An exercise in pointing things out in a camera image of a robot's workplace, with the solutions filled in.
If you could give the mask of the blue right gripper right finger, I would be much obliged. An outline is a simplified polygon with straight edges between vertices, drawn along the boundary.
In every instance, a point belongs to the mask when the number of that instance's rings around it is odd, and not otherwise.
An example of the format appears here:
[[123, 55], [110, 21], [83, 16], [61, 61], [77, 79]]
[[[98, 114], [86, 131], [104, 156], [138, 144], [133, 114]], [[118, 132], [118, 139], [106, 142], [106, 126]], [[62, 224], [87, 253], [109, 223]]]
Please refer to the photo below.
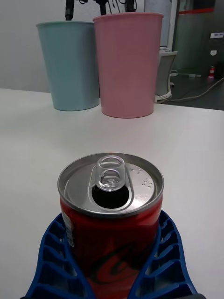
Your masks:
[[157, 239], [137, 276], [129, 299], [202, 299], [189, 277], [180, 234], [161, 211]]

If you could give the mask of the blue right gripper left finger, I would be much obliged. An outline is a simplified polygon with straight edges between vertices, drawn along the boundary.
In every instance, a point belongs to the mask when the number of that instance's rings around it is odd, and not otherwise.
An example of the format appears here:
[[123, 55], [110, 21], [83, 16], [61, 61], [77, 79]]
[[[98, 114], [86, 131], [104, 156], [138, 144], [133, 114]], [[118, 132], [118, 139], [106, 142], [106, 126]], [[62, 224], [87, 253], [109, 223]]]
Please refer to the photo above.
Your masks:
[[67, 244], [59, 214], [44, 233], [33, 281], [25, 299], [92, 299], [93, 291]]

